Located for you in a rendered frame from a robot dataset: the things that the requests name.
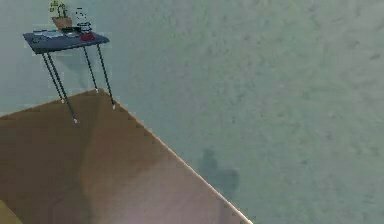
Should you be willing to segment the green plant in brown pot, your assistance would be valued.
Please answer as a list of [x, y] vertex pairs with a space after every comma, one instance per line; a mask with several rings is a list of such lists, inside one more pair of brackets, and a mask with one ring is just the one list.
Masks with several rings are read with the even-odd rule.
[[72, 19], [68, 15], [67, 5], [62, 0], [50, 0], [49, 12], [51, 20], [58, 30], [72, 26]]

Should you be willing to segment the dark grey thin-legged table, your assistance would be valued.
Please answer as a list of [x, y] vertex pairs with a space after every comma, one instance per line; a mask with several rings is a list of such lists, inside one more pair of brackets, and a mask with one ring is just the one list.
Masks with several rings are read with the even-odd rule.
[[56, 91], [58, 93], [59, 99], [62, 103], [66, 103], [68, 106], [68, 109], [70, 111], [72, 120], [74, 123], [78, 122], [78, 119], [76, 118], [76, 115], [74, 113], [73, 107], [71, 106], [71, 103], [68, 99], [67, 93], [65, 91], [65, 88], [63, 86], [63, 83], [60, 79], [60, 76], [58, 74], [58, 71], [56, 69], [56, 66], [53, 62], [51, 54], [53, 52], [60, 52], [65, 50], [71, 50], [71, 49], [78, 49], [82, 48], [87, 60], [88, 68], [91, 73], [91, 77], [93, 81], [95, 81], [94, 73], [92, 70], [92, 66], [89, 60], [89, 56], [87, 53], [87, 47], [88, 46], [96, 46], [99, 59], [101, 62], [101, 66], [104, 73], [105, 82], [108, 89], [108, 94], [110, 97], [110, 101], [112, 104], [112, 108], [116, 109], [116, 101], [114, 100], [109, 77], [106, 72], [106, 67], [104, 63], [104, 58], [100, 49], [101, 44], [107, 44], [110, 42], [110, 40], [101, 35], [97, 34], [95, 32], [91, 32], [92, 38], [90, 40], [85, 40], [81, 34], [78, 34], [76, 37], [69, 37], [66, 34], [63, 34], [62, 32], [59, 32], [58, 30], [52, 30], [49, 32], [48, 30], [42, 30], [42, 31], [34, 31], [32, 33], [24, 33], [23, 38], [26, 41], [26, 43], [29, 45], [31, 50], [36, 55], [41, 55], [44, 63], [46, 65], [46, 68], [49, 72], [49, 75], [51, 77], [51, 80], [56, 88]]

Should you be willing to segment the clear glass jar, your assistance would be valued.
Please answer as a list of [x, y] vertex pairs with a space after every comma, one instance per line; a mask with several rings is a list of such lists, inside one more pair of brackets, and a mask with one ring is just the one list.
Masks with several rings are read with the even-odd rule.
[[87, 18], [87, 14], [82, 7], [78, 7], [75, 11], [76, 24], [82, 33], [90, 33], [92, 28]]

